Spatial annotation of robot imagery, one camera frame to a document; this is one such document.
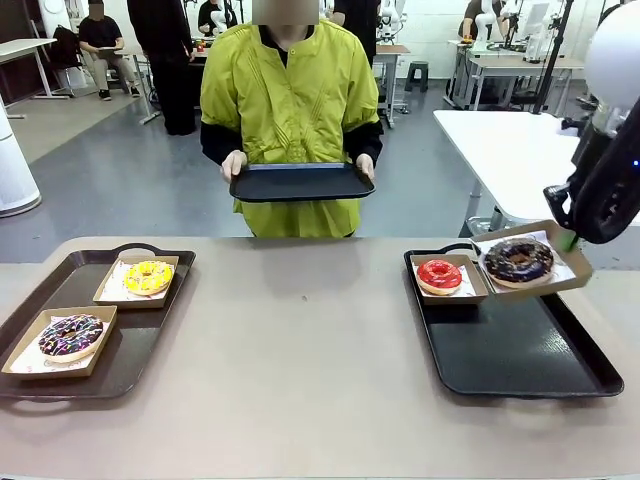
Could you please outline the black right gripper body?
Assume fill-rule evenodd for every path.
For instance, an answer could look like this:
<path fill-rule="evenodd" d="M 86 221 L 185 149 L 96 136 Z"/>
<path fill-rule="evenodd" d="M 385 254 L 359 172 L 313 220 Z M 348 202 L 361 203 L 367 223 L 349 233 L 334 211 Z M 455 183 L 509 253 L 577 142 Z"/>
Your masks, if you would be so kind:
<path fill-rule="evenodd" d="M 592 124 L 588 124 L 572 157 L 575 171 L 568 178 L 569 195 L 572 200 L 578 198 L 586 179 L 599 158 L 600 132 Z"/>

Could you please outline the person's right hand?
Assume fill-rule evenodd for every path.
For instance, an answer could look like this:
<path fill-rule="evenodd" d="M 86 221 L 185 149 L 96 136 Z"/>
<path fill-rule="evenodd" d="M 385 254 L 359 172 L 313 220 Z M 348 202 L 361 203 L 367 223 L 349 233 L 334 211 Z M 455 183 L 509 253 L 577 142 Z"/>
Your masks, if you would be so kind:
<path fill-rule="evenodd" d="M 220 172 L 227 183 L 231 183 L 247 165 L 247 156 L 240 150 L 234 150 L 227 155 L 220 166 Z"/>

